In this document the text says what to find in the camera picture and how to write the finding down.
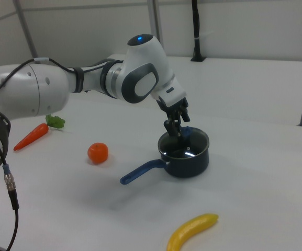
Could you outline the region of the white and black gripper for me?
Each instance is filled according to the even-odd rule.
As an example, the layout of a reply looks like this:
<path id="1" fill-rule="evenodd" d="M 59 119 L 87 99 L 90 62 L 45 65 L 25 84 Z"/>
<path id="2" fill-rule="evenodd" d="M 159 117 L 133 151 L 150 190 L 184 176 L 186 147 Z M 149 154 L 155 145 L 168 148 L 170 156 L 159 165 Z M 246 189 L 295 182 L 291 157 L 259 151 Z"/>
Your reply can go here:
<path id="1" fill-rule="evenodd" d="M 152 91 L 152 98 L 158 101 L 158 105 L 167 115 L 164 127 L 169 136 L 180 136 L 180 113 L 184 122 L 190 122 L 188 115 L 188 101 L 185 98 L 186 91 L 178 82 L 175 75 L 169 80 L 158 82 Z"/>

